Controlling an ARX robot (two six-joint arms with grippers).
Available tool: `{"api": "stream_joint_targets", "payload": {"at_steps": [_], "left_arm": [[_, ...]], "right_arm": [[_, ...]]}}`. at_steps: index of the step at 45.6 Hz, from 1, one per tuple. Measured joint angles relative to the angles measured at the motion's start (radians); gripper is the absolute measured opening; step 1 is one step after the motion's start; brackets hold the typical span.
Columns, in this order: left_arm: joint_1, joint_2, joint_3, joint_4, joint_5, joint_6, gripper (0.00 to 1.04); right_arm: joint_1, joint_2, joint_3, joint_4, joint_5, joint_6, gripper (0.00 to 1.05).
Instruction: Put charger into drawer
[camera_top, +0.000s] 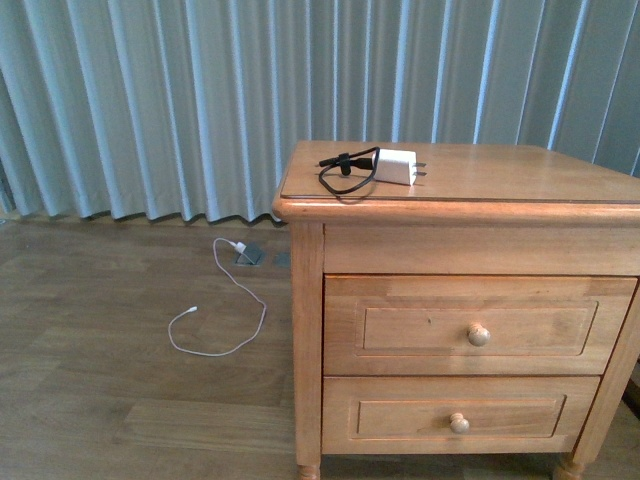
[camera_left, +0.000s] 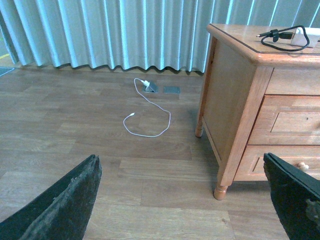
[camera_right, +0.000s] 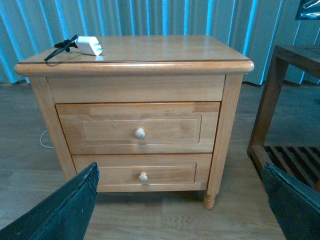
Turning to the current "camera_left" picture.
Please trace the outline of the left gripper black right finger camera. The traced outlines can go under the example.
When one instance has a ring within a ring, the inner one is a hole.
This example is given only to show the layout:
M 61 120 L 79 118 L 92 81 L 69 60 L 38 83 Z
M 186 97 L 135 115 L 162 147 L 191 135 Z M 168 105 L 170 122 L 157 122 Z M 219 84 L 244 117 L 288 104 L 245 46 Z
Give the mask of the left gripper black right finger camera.
M 270 197 L 291 240 L 320 238 L 320 181 L 273 153 L 263 156 Z

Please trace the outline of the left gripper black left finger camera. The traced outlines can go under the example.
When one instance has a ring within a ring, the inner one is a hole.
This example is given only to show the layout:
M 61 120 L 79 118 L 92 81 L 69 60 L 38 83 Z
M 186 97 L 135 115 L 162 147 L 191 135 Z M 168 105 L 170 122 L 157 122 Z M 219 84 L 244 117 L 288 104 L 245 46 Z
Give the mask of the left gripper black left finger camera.
M 42 194 L 0 224 L 2 240 L 81 240 L 102 177 L 100 159 L 90 155 Z

